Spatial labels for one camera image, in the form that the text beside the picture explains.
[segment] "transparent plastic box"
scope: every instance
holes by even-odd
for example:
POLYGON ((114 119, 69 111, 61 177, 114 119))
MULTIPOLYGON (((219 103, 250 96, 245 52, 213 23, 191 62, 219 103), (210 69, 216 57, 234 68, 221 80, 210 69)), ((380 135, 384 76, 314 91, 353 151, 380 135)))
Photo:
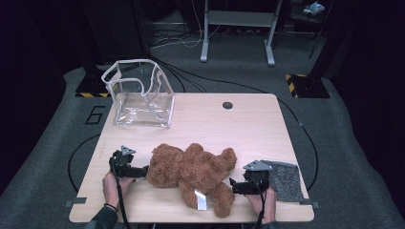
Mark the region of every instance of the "transparent plastic box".
POLYGON ((116 108, 114 124, 170 128, 175 94, 156 62, 119 60, 101 80, 116 108))

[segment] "person's hand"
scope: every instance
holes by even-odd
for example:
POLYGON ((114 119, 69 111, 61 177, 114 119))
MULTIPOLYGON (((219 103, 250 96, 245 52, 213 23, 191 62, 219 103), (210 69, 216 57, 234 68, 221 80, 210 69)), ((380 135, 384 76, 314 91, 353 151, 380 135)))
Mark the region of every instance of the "person's hand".
MULTIPOLYGON (((260 195, 246 195, 246 197, 250 201, 255 213, 259 215, 262 211, 262 199, 260 195)), ((266 203, 265 215, 262 218, 262 224, 265 224, 276 220, 276 192, 269 187, 265 192, 263 192, 263 197, 266 199, 266 203)))
MULTIPOLYGON (((119 179, 119 185, 121 186, 122 197, 128 193, 129 186, 135 179, 133 177, 124 177, 119 179)), ((105 202, 113 205, 118 209, 119 197, 117 190, 117 182, 114 174, 108 172, 102 180, 102 192, 104 193, 105 202)))

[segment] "yellow black warning tape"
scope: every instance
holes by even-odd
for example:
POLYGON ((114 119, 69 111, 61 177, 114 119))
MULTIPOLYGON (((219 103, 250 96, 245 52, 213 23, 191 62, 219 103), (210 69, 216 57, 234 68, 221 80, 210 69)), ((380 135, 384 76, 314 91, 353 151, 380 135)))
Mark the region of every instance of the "yellow black warning tape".
POLYGON ((295 86, 292 82, 293 76, 300 76, 300 77, 307 77, 305 74, 286 74, 286 80, 288 83, 289 92, 291 93, 292 97, 298 97, 298 93, 295 90, 295 86))
POLYGON ((109 93, 76 93, 76 97, 111 97, 109 93))

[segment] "brown teddy bear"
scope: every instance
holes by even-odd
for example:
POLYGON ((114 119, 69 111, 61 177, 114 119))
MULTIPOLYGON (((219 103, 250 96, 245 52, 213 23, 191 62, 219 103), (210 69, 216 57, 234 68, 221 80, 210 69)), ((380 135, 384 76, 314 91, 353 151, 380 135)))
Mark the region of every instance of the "brown teddy bear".
POLYGON ((182 199, 194 209, 198 209, 198 190, 213 199, 214 213, 219 218, 229 216, 235 195, 223 180, 235 168, 237 158, 232 148, 215 156, 198 143, 191 144, 185 152, 163 143, 152 153, 146 176, 150 184, 160 188, 179 184, 182 199))

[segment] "gray cloth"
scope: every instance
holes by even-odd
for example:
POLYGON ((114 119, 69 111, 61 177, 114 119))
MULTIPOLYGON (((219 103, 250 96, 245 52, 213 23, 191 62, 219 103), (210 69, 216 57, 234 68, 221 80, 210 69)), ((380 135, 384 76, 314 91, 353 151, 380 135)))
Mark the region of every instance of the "gray cloth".
POLYGON ((304 200, 297 165, 279 161, 261 161, 272 167, 269 180, 270 186, 277 193, 277 200, 284 202, 300 202, 304 200))

